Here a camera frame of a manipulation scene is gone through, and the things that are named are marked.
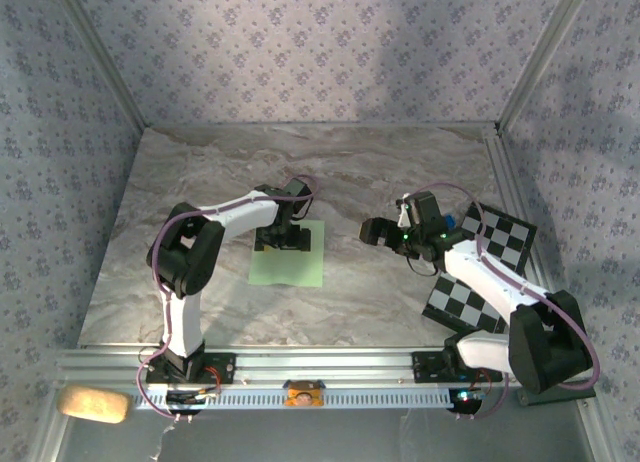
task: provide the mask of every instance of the beige sponge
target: beige sponge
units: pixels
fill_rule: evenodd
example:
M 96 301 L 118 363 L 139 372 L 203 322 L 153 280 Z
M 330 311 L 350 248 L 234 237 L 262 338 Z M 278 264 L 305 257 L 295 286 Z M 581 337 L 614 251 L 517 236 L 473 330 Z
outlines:
M 57 408 L 61 414 L 119 424 L 127 418 L 131 396 L 111 390 L 68 385 L 58 395 Z

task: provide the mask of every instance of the marble surface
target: marble surface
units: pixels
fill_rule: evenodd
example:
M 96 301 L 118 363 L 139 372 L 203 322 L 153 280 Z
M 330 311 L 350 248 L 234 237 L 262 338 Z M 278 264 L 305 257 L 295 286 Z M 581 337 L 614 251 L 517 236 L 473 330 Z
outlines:
M 308 218 L 325 221 L 324 286 L 250 286 L 253 233 L 233 239 L 203 293 L 207 343 L 410 346 L 451 335 L 421 316 L 435 278 L 358 231 L 368 217 L 395 218 L 398 196 L 437 180 L 500 206 L 481 141 L 434 127 L 235 126 L 146 130 L 79 343 L 158 342 L 162 306 L 145 256 L 175 204 L 225 202 L 296 173 L 322 184 Z M 467 207 L 462 194 L 436 194 L 443 212 Z

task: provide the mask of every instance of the patterned wallpaper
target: patterned wallpaper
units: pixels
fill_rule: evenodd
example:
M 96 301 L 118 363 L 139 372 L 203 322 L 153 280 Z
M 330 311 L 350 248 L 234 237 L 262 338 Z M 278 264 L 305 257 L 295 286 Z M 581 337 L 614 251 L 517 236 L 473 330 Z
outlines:
M 557 0 L 82 0 L 153 125 L 497 120 Z
M 640 0 L 587 0 L 508 134 L 538 243 L 582 302 L 640 460 Z
M 56 0 L 0 7 L 0 460 L 75 346 L 138 138 Z

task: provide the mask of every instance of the wall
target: wall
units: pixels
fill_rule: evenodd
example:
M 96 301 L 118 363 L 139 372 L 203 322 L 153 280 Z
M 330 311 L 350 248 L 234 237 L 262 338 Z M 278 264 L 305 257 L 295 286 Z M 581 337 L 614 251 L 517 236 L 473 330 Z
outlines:
M 497 120 L 557 0 L 82 0 L 147 123 Z
M 582 302 L 640 460 L 640 0 L 587 0 L 507 134 L 538 243 Z
M 73 347 L 138 137 L 56 0 L 0 8 L 0 460 Z

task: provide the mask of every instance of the light green mat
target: light green mat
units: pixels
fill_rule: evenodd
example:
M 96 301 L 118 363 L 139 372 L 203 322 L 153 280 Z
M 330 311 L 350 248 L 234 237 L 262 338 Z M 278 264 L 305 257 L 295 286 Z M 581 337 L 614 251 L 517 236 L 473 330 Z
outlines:
M 300 227 L 311 229 L 311 250 L 278 250 L 266 247 L 251 253 L 250 285 L 284 284 L 297 287 L 322 287 L 324 270 L 324 222 L 301 220 Z

